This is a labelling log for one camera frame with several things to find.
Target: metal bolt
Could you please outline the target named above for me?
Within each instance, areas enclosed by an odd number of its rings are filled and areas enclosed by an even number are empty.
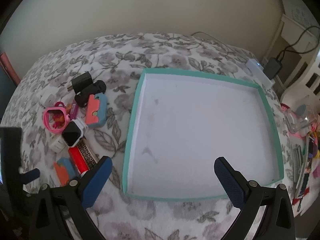
[[[254,180],[250,180],[250,181],[249,181],[249,185],[250,185],[251,187],[257,187],[258,183],[257,183],[256,181],[254,181]]]
[[[70,181],[70,183],[69,183],[69,185],[71,186],[71,187],[74,187],[74,186],[77,186],[77,184],[78,184],[78,181],[77,180],[72,180],[72,181]]]
[[[285,189],[286,189],[285,184],[279,184],[279,187],[280,187],[280,189],[283,189],[283,190],[285,190]]]
[[[41,190],[46,190],[48,188],[48,184],[43,184],[42,186],[41,186]]]

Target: floral pattern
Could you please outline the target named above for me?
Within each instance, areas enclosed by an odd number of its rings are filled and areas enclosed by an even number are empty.
[[[41,171],[40,179],[28,184],[27,190],[36,193],[43,183],[59,186],[53,162],[60,156],[49,149],[52,135],[42,124],[42,95],[50,91],[57,101],[71,102],[74,92],[67,91],[71,79],[89,71],[94,80],[101,79],[107,85],[107,124],[89,130],[86,135],[97,156],[107,155],[113,161],[109,180],[94,206],[87,209],[102,234],[110,240],[220,239],[239,212],[228,199],[165,203],[122,195],[126,136],[134,92],[144,68],[181,68],[260,84],[245,66],[249,58],[254,55],[247,50],[174,33],[108,35],[74,43],[42,56],[14,92],[1,122],[2,126],[23,129],[23,172],[33,168]],[[282,144],[283,183],[292,197],[293,165],[288,130],[275,92],[268,90],[265,94],[273,109]],[[79,115],[83,117],[84,113],[81,111]],[[73,235],[79,237],[74,224],[68,223]],[[257,220],[247,239],[252,239],[258,225]]]

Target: black watch face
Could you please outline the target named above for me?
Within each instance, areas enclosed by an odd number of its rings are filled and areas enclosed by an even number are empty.
[[[71,121],[63,130],[61,136],[67,145],[71,147],[80,138],[81,130],[74,122]]]

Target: wall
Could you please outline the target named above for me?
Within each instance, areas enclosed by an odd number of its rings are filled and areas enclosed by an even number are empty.
[[[207,32],[261,58],[281,17],[280,0],[23,0],[0,36],[23,77],[42,55],[124,32]]]

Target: pile of small items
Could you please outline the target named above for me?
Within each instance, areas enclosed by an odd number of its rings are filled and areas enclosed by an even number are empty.
[[[83,176],[97,164],[99,160],[92,154],[84,135],[88,128],[102,127],[107,121],[106,84],[102,80],[93,83],[89,72],[72,79],[71,84],[68,91],[74,90],[74,101],[67,106],[56,102],[44,110],[42,117],[45,128],[55,134],[49,148],[58,154],[69,147],[72,162],[60,158],[54,163],[62,186],[78,174]],[[53,105],[52,98],[47,99],[46,105]],[[79,107],[87,107],[85,121],[77,118]]]

